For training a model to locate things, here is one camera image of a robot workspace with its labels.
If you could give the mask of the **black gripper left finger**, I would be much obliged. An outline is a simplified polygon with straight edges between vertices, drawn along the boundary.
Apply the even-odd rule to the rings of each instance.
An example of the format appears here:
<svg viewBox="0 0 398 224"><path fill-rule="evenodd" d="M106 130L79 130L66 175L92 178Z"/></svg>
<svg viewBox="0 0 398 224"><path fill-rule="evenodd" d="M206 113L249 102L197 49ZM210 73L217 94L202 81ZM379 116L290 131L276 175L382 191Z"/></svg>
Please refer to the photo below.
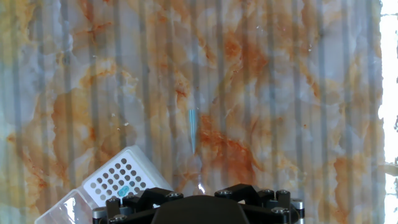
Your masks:
<svg viewBox="0 0 398 224"><path fill-rule="evenodd" d="M150 224L166 202L182 199L183 194L154 187L122 199L111 197L103 207L92 210L92 224Z"/></svg>

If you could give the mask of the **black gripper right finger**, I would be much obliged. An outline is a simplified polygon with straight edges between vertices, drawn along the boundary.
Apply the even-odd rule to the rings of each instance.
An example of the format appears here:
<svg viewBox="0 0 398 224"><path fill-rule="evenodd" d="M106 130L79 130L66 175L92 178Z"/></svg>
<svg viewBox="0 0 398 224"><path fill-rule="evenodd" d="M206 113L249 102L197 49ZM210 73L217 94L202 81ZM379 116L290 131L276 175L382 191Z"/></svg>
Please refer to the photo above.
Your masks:
<svg viewBox="0 0 398 224"><path fill-rule="evenodd" d="M292 198L288 190L261 189L237 184L217 190L215 197L235 201L249 224L304 224L303 200Z"/></svg>

